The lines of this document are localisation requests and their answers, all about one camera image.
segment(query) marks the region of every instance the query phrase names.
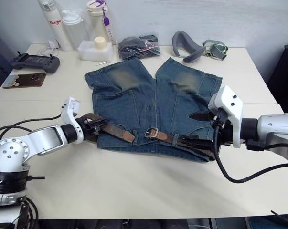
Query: plastic bag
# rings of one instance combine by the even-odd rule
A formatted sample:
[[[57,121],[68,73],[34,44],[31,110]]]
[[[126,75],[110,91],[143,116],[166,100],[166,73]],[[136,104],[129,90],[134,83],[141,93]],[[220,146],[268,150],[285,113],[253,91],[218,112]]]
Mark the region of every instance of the plastic bag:
[[[158,38],[155,35],[127,37],[118,44],[118,54],[123,60],[158,56],[161,54]]]

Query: belt loop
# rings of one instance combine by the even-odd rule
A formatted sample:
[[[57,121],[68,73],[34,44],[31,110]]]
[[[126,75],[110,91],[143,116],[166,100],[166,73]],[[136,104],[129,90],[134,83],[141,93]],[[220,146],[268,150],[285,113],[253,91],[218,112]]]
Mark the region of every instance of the belt loop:
[[[178,134],[174,134],[173,140],[172,140],[172,145],[173,145],[173,146],[177,146],[178,137],[179,137]]]
[[[132,142],[133,145],[137,145],[138,144],[138,132],[137,130],[132,130],[132,133],[135,137],[134,141]]]

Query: green strap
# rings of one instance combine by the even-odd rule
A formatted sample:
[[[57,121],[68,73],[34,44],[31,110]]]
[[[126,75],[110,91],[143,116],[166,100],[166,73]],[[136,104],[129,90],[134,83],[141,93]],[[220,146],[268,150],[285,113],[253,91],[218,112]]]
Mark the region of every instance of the green strap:
[[[205,54],[209,57],[214,57],[220,60],[224,60],[228,47],[221,41],[206,40],[203,42],[204,47],[206,47]]]

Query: blue jeans shorts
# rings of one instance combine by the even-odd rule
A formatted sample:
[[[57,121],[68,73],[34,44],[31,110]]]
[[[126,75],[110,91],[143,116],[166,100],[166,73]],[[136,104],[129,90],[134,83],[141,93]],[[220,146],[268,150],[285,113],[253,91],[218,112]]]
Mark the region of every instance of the blue jeans shorts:
[[[109,134],[98,137],[99,148],[174,156],[207,162],[208,156],[176,145],[180,135],[213,138],[211,122],[189,118],[207,111],[212,95],[218,92],[222,78],[184,66],[169,58],[153,79],[139,59],[118,62],[89,72],[85,79],[93,88],[94,113],[135,136],[133,143]],[[146,139],[148,128],[174,136],[172,144]]]

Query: black remote controller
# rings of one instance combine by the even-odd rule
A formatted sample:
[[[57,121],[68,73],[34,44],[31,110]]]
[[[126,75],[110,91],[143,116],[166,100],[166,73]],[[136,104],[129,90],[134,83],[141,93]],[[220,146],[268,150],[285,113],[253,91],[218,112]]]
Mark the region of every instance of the black remote controller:
[[[17,57],[9,62],[12,68],[17,70],[21,68],[38,68],[43,69],[47,73],[55,73],[60,65],[59,58],[51,54],[49,56],[35,56],[28,53],[21,54],[20,52],[18,54]]]

